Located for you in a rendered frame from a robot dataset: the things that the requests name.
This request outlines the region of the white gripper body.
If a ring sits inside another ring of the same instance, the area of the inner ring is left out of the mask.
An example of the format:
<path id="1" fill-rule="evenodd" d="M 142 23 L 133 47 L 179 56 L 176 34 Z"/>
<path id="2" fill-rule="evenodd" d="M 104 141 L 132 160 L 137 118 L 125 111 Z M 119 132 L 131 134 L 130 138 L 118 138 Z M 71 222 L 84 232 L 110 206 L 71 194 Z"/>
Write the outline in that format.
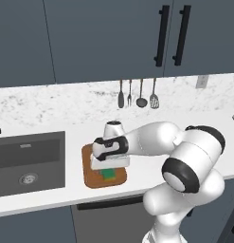
<path id="1" fill-rule="evenodd" d="M 94 156 L 90 157 L 90 167 L 92 170 L 104 170 L 128 167 L 130 165 L 129 157 L 118 157 L 100 161 Z"/>

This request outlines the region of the green sponge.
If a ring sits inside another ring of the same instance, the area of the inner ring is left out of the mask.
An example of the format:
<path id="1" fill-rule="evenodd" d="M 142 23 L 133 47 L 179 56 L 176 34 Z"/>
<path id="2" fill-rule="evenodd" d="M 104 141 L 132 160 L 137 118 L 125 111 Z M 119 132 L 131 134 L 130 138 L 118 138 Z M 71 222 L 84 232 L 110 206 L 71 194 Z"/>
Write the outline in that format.
<path id="1" fill-rule="evenodd" d="M 116 178 L 115 169 L 103 169 L 101 170 L 101 175 L 105 181 L 114 180 Z"/>

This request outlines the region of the brown wooden cutting board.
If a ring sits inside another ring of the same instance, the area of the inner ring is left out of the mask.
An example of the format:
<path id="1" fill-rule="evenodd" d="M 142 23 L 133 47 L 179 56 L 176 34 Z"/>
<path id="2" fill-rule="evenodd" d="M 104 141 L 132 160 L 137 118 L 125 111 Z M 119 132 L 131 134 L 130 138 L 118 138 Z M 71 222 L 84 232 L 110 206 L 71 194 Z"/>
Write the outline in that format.
<path id="1" fill-rule="evenodd" d="M 123 184 L 127 180 L 127 172 L 124 168 L 117 168 L 113 178 L 105 178 L 99 171 L 94 171 L 90 167 L 90 156 L 92 155 L 92 145 L 85 144 L 81 148 L 81 159 L 83 169 L 84 184 L 91 189 L 105 188 Z"/>

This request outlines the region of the grey dishwasher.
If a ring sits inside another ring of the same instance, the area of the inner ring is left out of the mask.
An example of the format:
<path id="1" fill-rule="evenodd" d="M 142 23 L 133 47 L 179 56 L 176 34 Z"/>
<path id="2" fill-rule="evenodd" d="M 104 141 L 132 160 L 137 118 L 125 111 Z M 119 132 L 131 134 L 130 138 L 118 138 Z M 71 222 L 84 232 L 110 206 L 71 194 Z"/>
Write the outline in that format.
<path id="1" fill-rule="evenodd" d="M 141 203 L 82 210 L 71 207 L 77 243 L 142 243 L 153 225 Z"/>

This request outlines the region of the hanging grey ladle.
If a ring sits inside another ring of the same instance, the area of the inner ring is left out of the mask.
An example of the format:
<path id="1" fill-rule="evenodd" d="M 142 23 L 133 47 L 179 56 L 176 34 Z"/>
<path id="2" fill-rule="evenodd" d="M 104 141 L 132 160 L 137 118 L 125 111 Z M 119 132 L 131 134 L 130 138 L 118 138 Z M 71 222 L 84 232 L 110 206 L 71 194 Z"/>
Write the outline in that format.
<path id="1" fill-rule="evenodd" d="M 140 79 L 139 97 L 136 99 L 136 105 L 140 108 L 144 108 L 148 104 L 148 101 L 142 97 L 142 87 L 143 87 L 143 79 Z"/>

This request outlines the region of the hanging grey fork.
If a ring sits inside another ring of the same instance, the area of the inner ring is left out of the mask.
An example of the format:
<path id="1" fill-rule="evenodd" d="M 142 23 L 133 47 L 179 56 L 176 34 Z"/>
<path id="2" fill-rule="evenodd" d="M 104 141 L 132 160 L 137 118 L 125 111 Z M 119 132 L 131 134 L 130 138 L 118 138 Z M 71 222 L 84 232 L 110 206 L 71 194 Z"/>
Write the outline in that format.
<path id="1" fill-rule="evenodd" d="M 132 105 L 132 82 L 133 82 L 133 80 L 130 79 L 129 80 L 129 93 L 128 93 L 128 96 L 127 96 L 128 106 Z"/>

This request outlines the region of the hanging grey slotted spatula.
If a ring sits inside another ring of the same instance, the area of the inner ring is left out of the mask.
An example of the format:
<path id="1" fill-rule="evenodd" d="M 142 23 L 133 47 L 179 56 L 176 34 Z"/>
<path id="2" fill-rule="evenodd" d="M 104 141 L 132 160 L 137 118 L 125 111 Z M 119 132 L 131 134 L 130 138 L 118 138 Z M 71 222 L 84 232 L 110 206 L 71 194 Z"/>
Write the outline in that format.
<path id="1" fill-rule="evenodd" d="M 156 83 L 156 79 L 153 79 L 153 92 L 150 96 L 150 107 L 152 109 L 157 109 L 159 107 L 159 100 L 157 95 L 155 94 L 155 83 Z"/>

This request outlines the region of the dark grey sink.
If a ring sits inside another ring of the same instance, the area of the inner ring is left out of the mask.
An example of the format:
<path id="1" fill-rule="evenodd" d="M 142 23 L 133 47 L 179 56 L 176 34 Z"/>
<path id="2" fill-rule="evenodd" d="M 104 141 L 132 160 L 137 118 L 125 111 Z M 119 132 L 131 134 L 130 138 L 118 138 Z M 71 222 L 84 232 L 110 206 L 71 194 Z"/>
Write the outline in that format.
<path id="1" fill-rule="evenodd" d="M 0 138 L 0 196 L 64 186 L 64 131 Z"/>

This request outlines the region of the grey-blue base cupboard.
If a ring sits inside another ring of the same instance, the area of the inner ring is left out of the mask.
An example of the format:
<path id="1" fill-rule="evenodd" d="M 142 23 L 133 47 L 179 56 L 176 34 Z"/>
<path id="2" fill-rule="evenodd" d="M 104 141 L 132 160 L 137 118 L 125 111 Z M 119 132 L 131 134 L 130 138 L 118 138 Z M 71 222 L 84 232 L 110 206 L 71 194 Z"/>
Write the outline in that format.
<path id="1" fill-rule="evenodd" d="M 216 200 L 193 209 L 180 227 L 188 243 L 227 243 L 234 226 L 234 178 L 225 180 L 225 190 Z"/>
<path id="2" fill-rule="evenodd" d="M 0 243 L 77 243 L 71 209 L 2 216 Z"/>

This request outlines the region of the grey wall socket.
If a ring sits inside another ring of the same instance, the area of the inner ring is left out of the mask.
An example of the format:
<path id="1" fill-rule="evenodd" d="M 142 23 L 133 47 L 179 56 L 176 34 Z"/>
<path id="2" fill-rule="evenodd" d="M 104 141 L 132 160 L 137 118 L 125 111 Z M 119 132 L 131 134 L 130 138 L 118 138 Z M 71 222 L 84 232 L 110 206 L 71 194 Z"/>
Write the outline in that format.
<path id="1" fill-rule="evenodd" d="M 206 88 L 208 75 L 199 75 L 197 78 L 196 88 Z"/>

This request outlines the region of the grey-blue wall cupboard door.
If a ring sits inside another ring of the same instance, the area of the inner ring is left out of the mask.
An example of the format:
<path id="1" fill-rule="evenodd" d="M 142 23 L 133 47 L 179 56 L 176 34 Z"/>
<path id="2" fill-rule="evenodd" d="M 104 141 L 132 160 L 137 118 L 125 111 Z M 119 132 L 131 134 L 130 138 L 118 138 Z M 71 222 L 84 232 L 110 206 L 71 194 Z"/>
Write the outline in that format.
<path id="1" fill-rule="evenodd" d="M 190 5 L 182 63 L 174 64 L 182 15 Z M 234 0 L 173 0 L 166 77 L 234 73 Z"/>
<path id="2" fill-rule="evenodd" d="M 54 82 L 43 0 L 0 0 L 0 87 Z"/>
<path id="3" fill-rule="evenodd" d="M 58 84 L 164 75 L 155 65 L 163 5 L 173 0 L 44 0 Z"/>

